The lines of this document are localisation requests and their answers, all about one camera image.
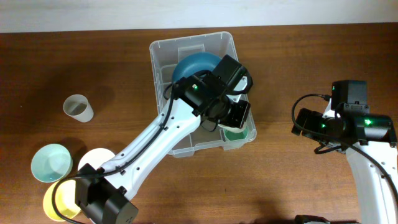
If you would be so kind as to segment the mint green plastic cup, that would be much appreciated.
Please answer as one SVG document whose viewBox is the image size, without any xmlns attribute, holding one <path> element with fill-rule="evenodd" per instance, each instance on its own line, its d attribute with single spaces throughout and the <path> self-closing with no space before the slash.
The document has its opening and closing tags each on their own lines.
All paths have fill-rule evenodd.
<svg viewBox="0 0 398 224">
<path fill-rule="evenodd" d="M 246 139 L 248 135 L 248 128 L 246 127 L 246 129 L 241 133 L 232 133 L 225 129 L 223 129 L 223 132 L 224 132 L 224 137 L 227 141 L 237 141 L 241 139 Z"/>
</svg>

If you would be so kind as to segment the dark blue large bowl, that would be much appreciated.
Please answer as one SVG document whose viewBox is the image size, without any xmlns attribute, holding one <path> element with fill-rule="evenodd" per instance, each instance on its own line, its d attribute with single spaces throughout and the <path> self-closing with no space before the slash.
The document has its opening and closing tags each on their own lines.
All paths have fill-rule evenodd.
<svg viewBox="0 0 398 224">
<path fill-rule="evenodd" d="M 202 70 L 213 71 L 220 62 L 221 58 L 219 56 L 207 52 L 189 55 L 175 67 L 172 74 L 172 83 L 177 82 L 183 77 L 188 78 Z"/>
</svg>

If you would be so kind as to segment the clear plastic storage bin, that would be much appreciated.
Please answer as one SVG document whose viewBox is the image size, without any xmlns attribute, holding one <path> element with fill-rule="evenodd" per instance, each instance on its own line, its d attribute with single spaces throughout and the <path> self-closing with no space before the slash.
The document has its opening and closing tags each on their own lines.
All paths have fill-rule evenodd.
<svg viewBox="0 0 398 224">
<path fill-rule="evenodd" d="M 156 40 L 150 44 L 149 50 L 158 112 L 167 112 L 168 98 L 174 91 L 176 99 L 186 101 L 190 106 L 188 113 L 200 119 L 199 127 L 171 148 L 171 156 L 189 157 L 200 149 L 214 147 L 237 149 L 256 138 L 251 109 L 245 122 L 248 128 L 246 139 L 227 141 L 223 128 L 218 126 L 231 101 L 249 102 L 247 92 L 252 87 L 252 78 L 239 64 L 233 36 L 229 32 Z M 172 83 L 177 64 L 199 52 L 217 55 L 221 62 L 213 71 L 202 70 Z"/>
</svg>

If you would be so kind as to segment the grey plastic cup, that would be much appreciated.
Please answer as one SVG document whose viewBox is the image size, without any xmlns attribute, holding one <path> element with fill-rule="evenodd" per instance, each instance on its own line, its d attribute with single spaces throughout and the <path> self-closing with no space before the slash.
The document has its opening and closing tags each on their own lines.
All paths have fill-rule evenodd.
<svg viewBox="0 0 398 224">
<path fill-rule="evenodd" d="M 79 94 L 71 95 L 64 101 L 63 111 L 81 123 L 89 122 L 94 117 L 94 111 L 88 99 Z"/>
</svg>

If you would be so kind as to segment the cream plastic cup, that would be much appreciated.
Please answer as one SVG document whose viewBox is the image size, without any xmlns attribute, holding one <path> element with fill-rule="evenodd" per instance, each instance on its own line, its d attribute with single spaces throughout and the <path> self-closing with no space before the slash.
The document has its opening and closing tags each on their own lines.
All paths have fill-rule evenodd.
<svg viewBox="0 0 398 224">
<path fill-rule="evenodd" d="M 232 128 L 232 127 L 225 126 L 225 125 L 222 125 L 222 124 L 219 124 L 218 126 L 220 128 L 223 128 L 223 129 L 227 130 L 227 131 L 230 131 L 232 133 L 241 133 L 241 132 L 243 132 L 246 129 L 247 124 L 244 123 L 241 128 Z"/>
</svg>

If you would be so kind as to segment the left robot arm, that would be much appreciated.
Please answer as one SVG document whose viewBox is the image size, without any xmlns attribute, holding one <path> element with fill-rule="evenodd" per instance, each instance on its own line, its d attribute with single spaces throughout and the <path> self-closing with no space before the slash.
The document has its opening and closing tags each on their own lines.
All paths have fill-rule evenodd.
<svg viewBox="0 0 398 224">
<path fill-rule="evenodd" d="M 119 154 L 99 168 L 85 164 L 76 180 L 75 203 L 93 223 L 132 223 L 131 203 L 152 169 L 204 121 L 233 133 L 245 129 L 251 105 L 241 100 L 253 85 L 248 70 L 225 55 L 197 53 L 180 61 L 163 110 Z"/>
</svg>

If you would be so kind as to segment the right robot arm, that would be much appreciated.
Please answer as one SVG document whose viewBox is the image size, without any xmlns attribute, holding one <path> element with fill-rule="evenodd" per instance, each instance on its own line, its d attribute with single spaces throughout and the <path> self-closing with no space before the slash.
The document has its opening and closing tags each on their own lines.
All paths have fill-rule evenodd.
<svg viewBox="0 0 398 224">
<path fill-rule="evenodd" d="M 362 223 L 397 223 L 397 135 L 392 119 L 372 114 L 367 84 L 340 80 L 331 85 L 325 111 L 292 111 L 292 133 L 319 143 L 315 154 L 339 152 L 351 168 Z"/>
</svg>

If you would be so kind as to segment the white small bowl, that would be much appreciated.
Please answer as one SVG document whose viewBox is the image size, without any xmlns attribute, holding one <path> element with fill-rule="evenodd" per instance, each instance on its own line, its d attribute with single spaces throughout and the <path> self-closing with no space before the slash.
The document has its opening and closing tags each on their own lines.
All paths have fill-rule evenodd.
<svg viewBox="0 0 398 224">
<path fill-rule="evenodd" d="M 94 170 L 101 167 L 103 163 L 112 159 L 115 154 L 109 149 L 105 148 L 96 148 L 88 151 L 83 157 L 80 159 L 78 163 L 78 170 L 80 170 L 85 164 L 89 164 L 94 168 Z"/>
</svg>

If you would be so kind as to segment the light teal small bowl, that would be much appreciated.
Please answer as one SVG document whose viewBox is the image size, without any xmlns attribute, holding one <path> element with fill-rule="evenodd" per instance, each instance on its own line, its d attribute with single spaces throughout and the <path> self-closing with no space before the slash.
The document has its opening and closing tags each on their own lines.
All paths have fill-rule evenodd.
<svg viewBox="0 0 398 224">
<path fill-rule="evenodd" d="M 40 148 L 32 158 L 32 175 L 40 182 L 51 183 L 65 178 L 72 170 L 73 159 L 69 150 L 61 144 L 48 144 Z"/>
</svg>

